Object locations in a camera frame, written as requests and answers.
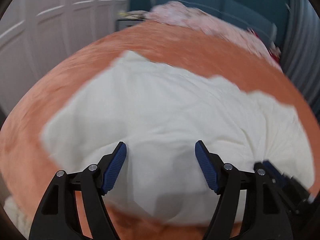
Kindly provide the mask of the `red plush toy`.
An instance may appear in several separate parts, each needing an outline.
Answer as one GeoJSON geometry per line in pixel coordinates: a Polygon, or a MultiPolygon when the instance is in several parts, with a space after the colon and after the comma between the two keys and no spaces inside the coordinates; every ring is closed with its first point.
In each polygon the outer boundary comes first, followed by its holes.
{"type": "Polygon", "coordinates": [[[281,57],[281,51],[280,49],[274,44],[274,42],[271,42],[269,48],[268,48],[268,52],[271,55],[271,57],[274,59],[274,61],[276,61],[277,63],[279,63],[280,61],[280,57],[281,57]]]}

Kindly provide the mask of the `pink floral quilt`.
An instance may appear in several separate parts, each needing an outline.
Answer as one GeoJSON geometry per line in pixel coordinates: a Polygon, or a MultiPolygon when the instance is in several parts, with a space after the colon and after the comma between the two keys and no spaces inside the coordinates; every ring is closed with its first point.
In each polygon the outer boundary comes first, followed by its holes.
{"type": "Polygon", "coordinates": [[[190,28],[202,31],[206,35],[220,37],[265,59],[272,67],[281,70],[279,63],[274,60],[252,28],[241,29],[200,9],[186,7],[178,1],[154,6],[145,14],[145,18],[161,24],[190,28]]]}

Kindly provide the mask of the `dark bedside table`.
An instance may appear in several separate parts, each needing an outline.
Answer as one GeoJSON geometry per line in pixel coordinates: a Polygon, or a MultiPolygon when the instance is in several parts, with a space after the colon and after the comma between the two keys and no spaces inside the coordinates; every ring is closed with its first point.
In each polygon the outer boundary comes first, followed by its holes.
{"type": "Polygon", "coordinates": [[[127,19],[127,18],[119,18],[116,20],[115,31],[121,31],[125,28],[132,27],[132,26],[137,25],[139,23],[142,23],[144,21],[145,21],[144,19],[131,20],[131,19],[127,19]]]}

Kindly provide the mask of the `cloth pile on nightstand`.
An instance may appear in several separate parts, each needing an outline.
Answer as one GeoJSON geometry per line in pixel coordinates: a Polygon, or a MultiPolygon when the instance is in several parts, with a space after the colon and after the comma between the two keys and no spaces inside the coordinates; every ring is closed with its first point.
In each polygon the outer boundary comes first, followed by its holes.
{"type": "Polygon", "coordinates": [[[118,12],[118,16],[121,19],[127,19],[127,20],[143,20],[145,18],[145,15],[147,14],[147,11],[145,10],[133,10],[133,11],[120,11],[118,12]]]}

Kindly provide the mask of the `cream quilted jacket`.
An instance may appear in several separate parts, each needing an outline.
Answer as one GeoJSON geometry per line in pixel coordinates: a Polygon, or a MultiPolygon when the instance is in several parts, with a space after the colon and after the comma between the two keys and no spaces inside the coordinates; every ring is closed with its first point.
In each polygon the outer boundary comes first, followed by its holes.
{"type": "Polygon", "coordinates": [[[255,162],[269,160],[306,187],[315,181],[295,107],[133,51],[82,86],[47,122],[41,139],[69,173],[124,142],[127,158],[104,202],[165,223],[208,225],[214,213],[219,198],[196,160],[199,140],[239,170],[250,172],[255,162]]]}

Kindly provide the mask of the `grey curtain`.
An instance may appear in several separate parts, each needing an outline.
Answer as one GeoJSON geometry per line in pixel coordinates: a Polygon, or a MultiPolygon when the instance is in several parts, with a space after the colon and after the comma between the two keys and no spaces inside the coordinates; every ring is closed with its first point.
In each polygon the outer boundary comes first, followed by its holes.
{"type": "Polygon", "coordinates": [[[285,75],[319,119],[319,16],[309,0],[293,0],[281,57],[285,75]]]}

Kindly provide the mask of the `blue upholstered headboard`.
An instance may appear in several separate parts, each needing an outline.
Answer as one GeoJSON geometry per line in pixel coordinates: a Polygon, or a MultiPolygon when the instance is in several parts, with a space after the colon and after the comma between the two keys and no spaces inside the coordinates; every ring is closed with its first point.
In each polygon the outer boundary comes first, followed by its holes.
{"type": "Polygon", "coordinates": [[[277,27],[274,23],[234,0],[150,0],[152,7],[170,1],[200,9],[241,29],[251,28],[266,47],[276,41],[277,27]]]}

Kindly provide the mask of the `white panelled wardrobe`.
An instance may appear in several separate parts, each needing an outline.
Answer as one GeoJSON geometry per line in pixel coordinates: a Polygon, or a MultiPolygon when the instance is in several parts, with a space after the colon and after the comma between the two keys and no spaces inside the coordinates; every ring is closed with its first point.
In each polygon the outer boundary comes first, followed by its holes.
{"type": "Polygon", "coordinates": [[[1,19],[1,108],[9,113],[52,68],[114,32],[129,0],[13,0],[1,19]]]}

